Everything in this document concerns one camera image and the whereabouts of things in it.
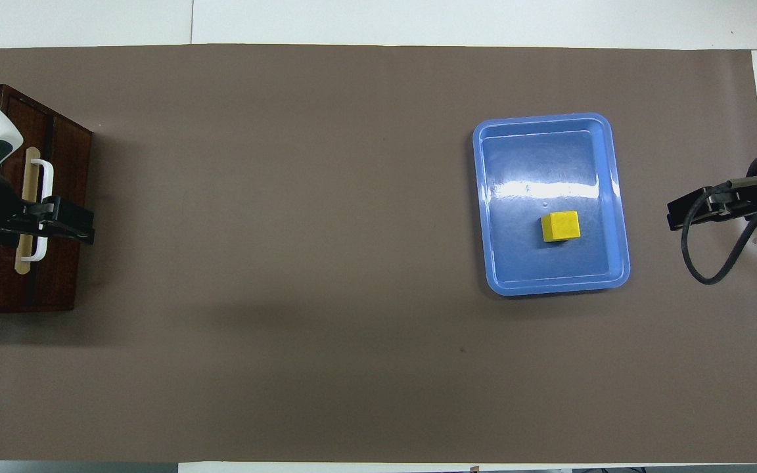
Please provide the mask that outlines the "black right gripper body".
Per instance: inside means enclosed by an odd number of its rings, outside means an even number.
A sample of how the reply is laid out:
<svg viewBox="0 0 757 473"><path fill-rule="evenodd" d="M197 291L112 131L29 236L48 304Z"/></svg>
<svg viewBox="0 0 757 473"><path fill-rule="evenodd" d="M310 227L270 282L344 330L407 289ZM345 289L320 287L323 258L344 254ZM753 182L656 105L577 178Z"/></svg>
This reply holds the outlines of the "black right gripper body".
<svg viewBox="0 0 757 473"><path fill-rule="evenodd" d="M757 175L732 179L715 186L707 198L707 206L711 212L725 219L757 212Z"/></svg>

